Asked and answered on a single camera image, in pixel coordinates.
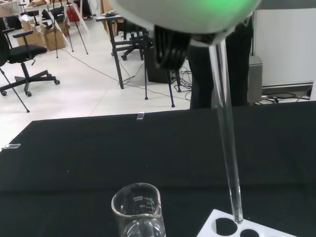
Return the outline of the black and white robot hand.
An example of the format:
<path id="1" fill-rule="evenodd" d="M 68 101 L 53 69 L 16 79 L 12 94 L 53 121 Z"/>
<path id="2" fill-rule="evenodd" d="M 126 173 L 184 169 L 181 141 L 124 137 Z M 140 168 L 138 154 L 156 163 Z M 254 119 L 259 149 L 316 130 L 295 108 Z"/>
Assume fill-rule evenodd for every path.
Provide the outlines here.
<path id="1" fill-rule="evenodd" d="M 222 46 L 258 0 L 113 0 L 116 13 L 154 32 L 156 65 L 179 69 L 190 45 Z"/>

